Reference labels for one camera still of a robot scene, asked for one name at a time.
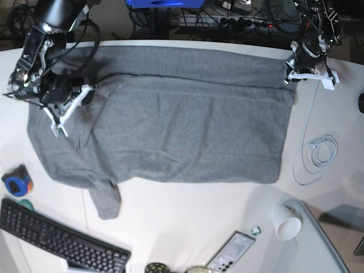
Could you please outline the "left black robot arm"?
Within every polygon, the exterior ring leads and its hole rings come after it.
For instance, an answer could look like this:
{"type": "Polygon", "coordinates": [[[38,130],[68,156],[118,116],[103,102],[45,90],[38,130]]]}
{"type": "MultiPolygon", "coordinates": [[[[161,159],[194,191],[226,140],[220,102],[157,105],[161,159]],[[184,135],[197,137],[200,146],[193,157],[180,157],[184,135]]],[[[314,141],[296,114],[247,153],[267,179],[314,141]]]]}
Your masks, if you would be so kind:
{"type": "Polygon", "coordinates": [[[270,1],[264,9],[272,26],[290,37],[291,56],[286,60],[287,74],[314,74],[318,65],[327,63],[333,46],[341,45],[342,34],[337,12],[330,1],[292,1],[300,24],[295,31],[280,26],[271,10],[270,1]]]}

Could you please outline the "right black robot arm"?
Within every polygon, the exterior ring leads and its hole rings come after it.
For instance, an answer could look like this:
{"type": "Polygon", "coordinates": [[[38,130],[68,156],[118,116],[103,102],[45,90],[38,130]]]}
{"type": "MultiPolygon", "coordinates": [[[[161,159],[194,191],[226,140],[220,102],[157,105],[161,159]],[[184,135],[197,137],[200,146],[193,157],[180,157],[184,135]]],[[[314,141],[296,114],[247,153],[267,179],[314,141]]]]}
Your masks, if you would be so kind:
{"type": "Polygon", "coordinates": [[[9,77],[5,96],[55,109],[80,98],[81,88],[87,84],[82,73],[100,45],[100,28],[88,17],[90,8],[98,4],[99,1],[38,1],[36,23],[25,37],[23,52],[9,77]],[[91,27],[98,39],[75,71],[56,74],[53,67],[71,52],[66,48],[67,34],[78,26],[91,27]]]}

